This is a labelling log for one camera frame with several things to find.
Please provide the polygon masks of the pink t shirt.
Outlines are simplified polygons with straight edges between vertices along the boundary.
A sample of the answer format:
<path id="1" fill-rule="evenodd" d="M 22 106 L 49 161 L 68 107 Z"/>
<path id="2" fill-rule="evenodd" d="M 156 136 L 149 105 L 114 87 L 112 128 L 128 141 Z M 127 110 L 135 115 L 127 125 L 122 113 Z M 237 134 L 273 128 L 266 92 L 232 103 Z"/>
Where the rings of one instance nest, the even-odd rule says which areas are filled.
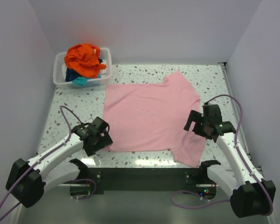
<path id="1" fill-rule="evenodd" d="M 103 119 L 110 125 L 113 152 L 169 149 L 174 160 L 198 167 L 205 138 L 184 130 L 191 110 L 199 111 L 200 98 L 179 71 L 154 84 L 109 84 Z"/>

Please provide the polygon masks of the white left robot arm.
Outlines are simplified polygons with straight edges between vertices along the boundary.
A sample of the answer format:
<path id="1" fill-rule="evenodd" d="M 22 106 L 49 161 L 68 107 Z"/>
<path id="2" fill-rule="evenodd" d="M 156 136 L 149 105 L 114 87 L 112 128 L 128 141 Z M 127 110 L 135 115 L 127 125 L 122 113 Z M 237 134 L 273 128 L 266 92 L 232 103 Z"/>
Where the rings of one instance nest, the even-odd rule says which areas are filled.
<path id="1" fill-rule="evenodd" d="M 43 194 L 51 188 L 74 180 L 83 183 L 87 179 L 87 166 L 79 159 L 70 163 L 76 165 L 70 172 L 61 172 L 59 176 L 49 173 L 61 162 L 83 150 L 87 156 L 110 146 L 113 141 L 109 135 L 110 126 L 96 117 L 91 123 L 82 123 L 73 127 L 70 133 L 54 147 L 28 161 L 16 160 L 6 183 L 6 190 L 24 207 L 36 204 Z"/>

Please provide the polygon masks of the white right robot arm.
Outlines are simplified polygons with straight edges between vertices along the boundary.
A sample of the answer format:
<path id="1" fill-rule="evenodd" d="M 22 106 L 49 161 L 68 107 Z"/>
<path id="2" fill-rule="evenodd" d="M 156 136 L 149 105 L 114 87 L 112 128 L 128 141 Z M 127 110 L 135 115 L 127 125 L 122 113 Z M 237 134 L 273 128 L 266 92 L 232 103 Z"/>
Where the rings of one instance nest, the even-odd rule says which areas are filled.
<path id="1" fill-rule="evenodd" d="M 228 195 L 231 208 L 239 218 L 271 215 L 276 187 L 255 168 L 238 142 L 233 124 L 223 121 L 219 105 L 205 103 L 203 112 L 191 110 L 184 130 L 191 126 L 194 134 L 217 144 L 233 171 L 230 175 L 218 161 L 205 161 L 198 172 L 200 181 L 217 183 Z"/>

